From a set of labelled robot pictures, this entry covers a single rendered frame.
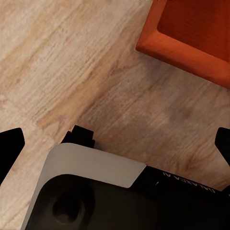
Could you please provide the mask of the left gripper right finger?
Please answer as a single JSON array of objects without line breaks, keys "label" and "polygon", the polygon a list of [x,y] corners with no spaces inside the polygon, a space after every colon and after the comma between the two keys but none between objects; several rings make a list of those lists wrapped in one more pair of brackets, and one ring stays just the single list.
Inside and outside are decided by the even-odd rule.
[{"label": "left gripper right finger", "polygon": [[223,127],[218,129],[215,145],[230,166],[230,129]]}]

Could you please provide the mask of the storage box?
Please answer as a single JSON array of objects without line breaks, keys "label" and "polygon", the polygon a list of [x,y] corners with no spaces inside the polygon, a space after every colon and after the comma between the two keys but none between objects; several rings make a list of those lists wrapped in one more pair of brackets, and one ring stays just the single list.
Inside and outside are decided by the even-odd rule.
[{"label": "storage box", "polygon": [[153,0],[136,50],[230,89],[230,0]]}]

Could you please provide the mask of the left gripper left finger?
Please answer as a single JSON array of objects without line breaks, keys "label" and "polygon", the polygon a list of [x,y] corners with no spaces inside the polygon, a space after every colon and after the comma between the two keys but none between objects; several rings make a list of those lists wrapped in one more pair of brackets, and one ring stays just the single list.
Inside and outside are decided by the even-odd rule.
[{"label": "left gripper left finger", "polygon": [[0,133],[0,185],[25,146],[20,127]]}]

